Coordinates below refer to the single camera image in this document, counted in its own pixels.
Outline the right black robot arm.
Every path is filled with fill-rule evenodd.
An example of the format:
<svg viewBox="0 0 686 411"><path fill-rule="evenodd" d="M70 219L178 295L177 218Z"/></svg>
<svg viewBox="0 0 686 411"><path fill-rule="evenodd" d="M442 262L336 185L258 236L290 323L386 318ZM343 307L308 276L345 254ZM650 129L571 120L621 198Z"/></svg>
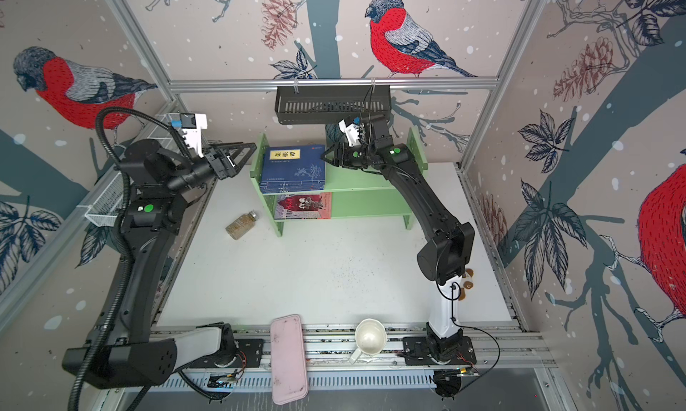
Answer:
<svg viewBox="0 0 686 411"><path fill-rule="evenodd" d="M384 178L398 191L421 227L425 245L416 261L423 276L438 290L439 301L426 327L429 357L439 364L466 362L464 327L457 321L457 303L464 294L463 276L470 263L475 229L450 212L425 179L428 169L418 133L405 143L394 139L383 115L358 115L325 126L325 163Z"/></svg>

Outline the blue book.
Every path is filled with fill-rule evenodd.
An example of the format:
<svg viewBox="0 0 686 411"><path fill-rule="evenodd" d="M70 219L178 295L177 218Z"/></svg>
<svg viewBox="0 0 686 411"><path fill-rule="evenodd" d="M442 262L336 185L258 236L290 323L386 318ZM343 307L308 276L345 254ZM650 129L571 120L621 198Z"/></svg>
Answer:
<svg viewBox="0 0 686 411"><path fill-rule="evenodd" d="M267 148L263 157L260 191L264 194L323 190L325 147Z"/></svg>

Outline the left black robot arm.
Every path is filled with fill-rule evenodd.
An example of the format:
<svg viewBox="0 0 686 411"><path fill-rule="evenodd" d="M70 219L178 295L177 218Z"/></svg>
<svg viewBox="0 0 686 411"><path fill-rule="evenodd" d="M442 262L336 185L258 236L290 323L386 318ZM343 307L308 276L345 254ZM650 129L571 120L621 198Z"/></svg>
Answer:
<svg viewBox="0 0 686 411"><path fill-rule="evenodd" d="M165 130L177 146L163 148L156 139L141 139L118 155L105 135L105 120L128 114ZM254 143L212 143L204 154L191 155L177 130L152 116L124 107L106 107L96 115L98 140L123 182L121 209L111 232L119 264L98 319L80 348L66 350L62 367L75 380L68 409L80 406L84 385L100 390L138 387L129 406L135 409L154 386L171 376L185 379L185 368L198 359L219 355L248 366L228 323L211 323L154 341L152 311L165 261L191 203L185 193L213 180L233 178L257 151Z"/></svg>

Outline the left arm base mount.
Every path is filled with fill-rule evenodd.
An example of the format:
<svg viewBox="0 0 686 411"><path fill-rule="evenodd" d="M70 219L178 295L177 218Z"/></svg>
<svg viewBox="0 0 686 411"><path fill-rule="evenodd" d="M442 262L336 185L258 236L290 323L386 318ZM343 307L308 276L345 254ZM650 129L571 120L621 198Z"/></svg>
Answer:
<svg viewBox="0 0 686 411"><path fill-rule="evenodd" d="M264 340L235 340L233 346L212 355L200 357L189 367L193 369L259 368L264 351Z"/></svg>

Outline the red pink Hamlet book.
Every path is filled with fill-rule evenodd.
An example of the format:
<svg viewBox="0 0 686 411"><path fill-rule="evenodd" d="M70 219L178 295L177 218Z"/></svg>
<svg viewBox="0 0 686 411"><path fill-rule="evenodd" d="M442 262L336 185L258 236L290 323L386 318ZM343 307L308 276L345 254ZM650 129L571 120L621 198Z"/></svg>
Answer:
<svg viewBox="0 0 686 411"><path fill-rule="evenodd" d="M330 219L332 193L289 194L276 198L275 220Z"/></svg>

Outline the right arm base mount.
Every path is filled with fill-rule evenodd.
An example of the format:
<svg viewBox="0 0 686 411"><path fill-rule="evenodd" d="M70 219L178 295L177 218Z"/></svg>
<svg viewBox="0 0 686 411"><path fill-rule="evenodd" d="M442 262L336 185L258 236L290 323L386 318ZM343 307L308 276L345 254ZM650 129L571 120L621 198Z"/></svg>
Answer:
<svg viewBox="0 0 686 411"><path fill-rule="evenodd" d="M397 354L407 366L475 366L477 358L469 337L453 335L437 340L434 337L405 337Z"/></svg>

